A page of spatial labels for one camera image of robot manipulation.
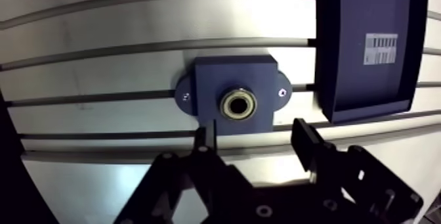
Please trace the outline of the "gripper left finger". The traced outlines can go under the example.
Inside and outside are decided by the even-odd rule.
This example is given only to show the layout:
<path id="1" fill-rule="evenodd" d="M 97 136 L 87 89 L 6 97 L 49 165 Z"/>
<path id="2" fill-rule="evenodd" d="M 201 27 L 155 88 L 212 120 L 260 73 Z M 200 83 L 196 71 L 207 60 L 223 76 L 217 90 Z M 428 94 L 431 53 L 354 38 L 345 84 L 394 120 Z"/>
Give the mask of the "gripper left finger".
<path id="1" fill-rule="evenodd" d="M 172 152 L 158 155 L 116 217 L 114 223 L 172 223 L 182 192 L 194 188 L 209 215 L 227 216 L 233 196 L 253 186 L 217 154 L 215 120 L 197 128 L 187 156 Z"/>

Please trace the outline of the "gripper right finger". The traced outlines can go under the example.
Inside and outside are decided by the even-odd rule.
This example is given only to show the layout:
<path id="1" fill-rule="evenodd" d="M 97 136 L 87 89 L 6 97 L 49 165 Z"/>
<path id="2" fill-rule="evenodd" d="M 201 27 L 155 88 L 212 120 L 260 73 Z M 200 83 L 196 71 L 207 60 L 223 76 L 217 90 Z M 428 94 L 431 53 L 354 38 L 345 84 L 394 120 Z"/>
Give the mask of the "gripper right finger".
<path id="1" fill-rule="evenodd" d="M 423 207 L 423 198 L 362 146 L 339 151 L 302 118 L 293 121 L 291 146 L 339 221 L 405 223 Z"/>

